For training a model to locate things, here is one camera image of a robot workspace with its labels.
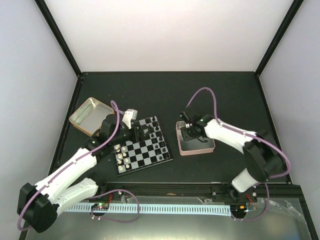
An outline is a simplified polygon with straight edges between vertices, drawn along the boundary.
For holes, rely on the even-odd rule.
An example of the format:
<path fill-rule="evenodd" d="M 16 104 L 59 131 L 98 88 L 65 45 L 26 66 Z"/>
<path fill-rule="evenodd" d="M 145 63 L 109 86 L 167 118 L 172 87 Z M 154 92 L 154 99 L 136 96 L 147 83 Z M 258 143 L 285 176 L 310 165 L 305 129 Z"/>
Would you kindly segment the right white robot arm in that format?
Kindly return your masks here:
<path fill-rule="evenodd" d="M 246 191 L 264 183 L 277 175 L 285 167 L 285 158 L 269 140 L 267 132 L 261 134 L 229 125 L 210 115 L 191 114 L 187 110 L 180 113 L 185 122 L 181 129 L 184 141 L 212 139 L 220 141 L 244 155 L 244 169 L 227 185 L 225 190 L 233 202 L 240 201 Z"/>

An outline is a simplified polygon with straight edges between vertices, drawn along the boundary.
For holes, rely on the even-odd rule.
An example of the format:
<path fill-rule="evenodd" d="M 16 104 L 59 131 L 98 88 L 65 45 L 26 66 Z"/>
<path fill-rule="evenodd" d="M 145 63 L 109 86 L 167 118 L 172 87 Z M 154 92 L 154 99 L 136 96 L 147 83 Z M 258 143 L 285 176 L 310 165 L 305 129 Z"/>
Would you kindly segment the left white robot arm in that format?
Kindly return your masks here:
<path fill-rule="evenodd" d="M 38 233 L 47 230 L 57 217 L 72 205 L 90 198 L 103 199 L 108 192 L 106 180 L 91 173 L 79 183 L 75 181 L 108 156 L 116 146 L 146 140 L 152 132 L 150 123 L 140 124 L 127 110 L 107 115 L 92 136 L 60 168 L 36 184 L 26 183 L 19 191 L 17 227 L 21 221 Z"/>

